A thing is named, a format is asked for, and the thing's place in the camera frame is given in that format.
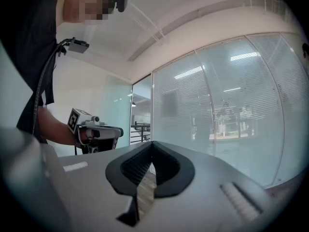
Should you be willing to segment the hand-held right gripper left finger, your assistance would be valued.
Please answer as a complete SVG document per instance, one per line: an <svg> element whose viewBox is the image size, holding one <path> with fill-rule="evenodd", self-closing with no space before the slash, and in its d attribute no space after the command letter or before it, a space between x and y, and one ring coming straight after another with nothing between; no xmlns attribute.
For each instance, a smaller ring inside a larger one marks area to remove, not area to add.
<svg viewBox="0 0 309 232"><path fill-rule="evenodd" d="M117 193L106 179L108 164L142 146L133 144L101 153L60 157L73 194L77 196L77 211L85 232L136 232L130 226L136 218L146 218L153 206L153 175L149 168L135 186L136 197Z"/></svg>

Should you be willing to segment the person's left hand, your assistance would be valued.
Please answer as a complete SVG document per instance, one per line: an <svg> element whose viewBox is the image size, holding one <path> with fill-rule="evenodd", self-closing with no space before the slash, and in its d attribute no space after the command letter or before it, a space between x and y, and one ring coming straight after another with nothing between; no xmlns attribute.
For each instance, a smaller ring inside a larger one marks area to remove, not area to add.
<svg viewBox="0 0 309 232"><path fill-rule="evenodd" d="M118 139L99 139L100 131L99 130L91 130L91 129L84 129L80 131L80 139L81 143L87 144L90 143L91 146L97 147L97 151L108 151L113 150L116 148Z"/></svg>

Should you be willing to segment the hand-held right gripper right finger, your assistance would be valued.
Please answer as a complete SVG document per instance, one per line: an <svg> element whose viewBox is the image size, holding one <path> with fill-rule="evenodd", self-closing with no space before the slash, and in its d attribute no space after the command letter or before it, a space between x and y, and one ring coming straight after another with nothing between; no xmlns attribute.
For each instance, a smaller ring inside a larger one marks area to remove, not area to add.
<svg viewBox="0 0 309 232"><path fill-rule="evenodd" d="M195 175L179 195L155 199L146 232L260 232L272 221L273 199L249 177L217 157L162 145L187 157Z"/></svg>

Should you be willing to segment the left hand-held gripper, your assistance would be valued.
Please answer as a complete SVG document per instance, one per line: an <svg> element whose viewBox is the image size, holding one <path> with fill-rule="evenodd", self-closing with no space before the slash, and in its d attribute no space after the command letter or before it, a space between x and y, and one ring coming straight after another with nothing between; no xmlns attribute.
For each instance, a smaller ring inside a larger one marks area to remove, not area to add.
<svg viewBox="0 0 309 232"><path fill-rule="evenodd" d="M99 139L120 138L124 135L123 129L119 127L108 126L101 122L99 116L93 116L84 110L73 108L71 110L68 123L70 131L73 133L77 145L81 148L83 154L98 153L97 147L91 146L90 143L83 144L80 139L80 131L82 128L99 130Z"/></svg>

